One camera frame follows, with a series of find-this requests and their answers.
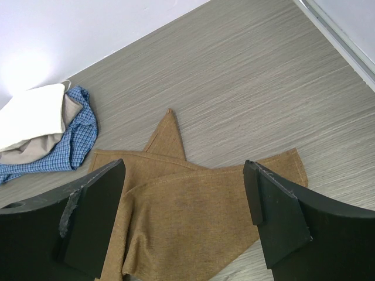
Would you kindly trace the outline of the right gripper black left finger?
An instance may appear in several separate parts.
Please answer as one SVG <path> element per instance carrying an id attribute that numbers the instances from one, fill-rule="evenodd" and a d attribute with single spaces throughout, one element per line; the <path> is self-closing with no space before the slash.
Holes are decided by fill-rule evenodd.
<path id="1" fill-rule="evenodd" d="M 125 179 L 118 159 L 1 208 L 2 280 L 101 276 Z"/>

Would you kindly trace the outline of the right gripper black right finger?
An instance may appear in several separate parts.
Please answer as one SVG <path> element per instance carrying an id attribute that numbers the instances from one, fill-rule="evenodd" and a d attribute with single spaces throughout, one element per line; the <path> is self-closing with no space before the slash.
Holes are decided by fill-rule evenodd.
<path id="1" fill-rule="evenodd" d="M 374 211 L 246 161 L 248 206 L 275 280 L 373 280 Z"/>

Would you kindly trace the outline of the brown cloth napkin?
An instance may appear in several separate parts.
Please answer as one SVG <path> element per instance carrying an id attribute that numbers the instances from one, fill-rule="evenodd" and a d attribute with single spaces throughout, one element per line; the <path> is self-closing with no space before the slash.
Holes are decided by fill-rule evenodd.
<path id="1" fill-rule="evenodd" d="M 258 240 L 243 167 L 188 162 L 171 109 L 143 150 L 96 150 L 90 170 L 117 159 L 126 173 L 102 280 L 209 280 Z"/>

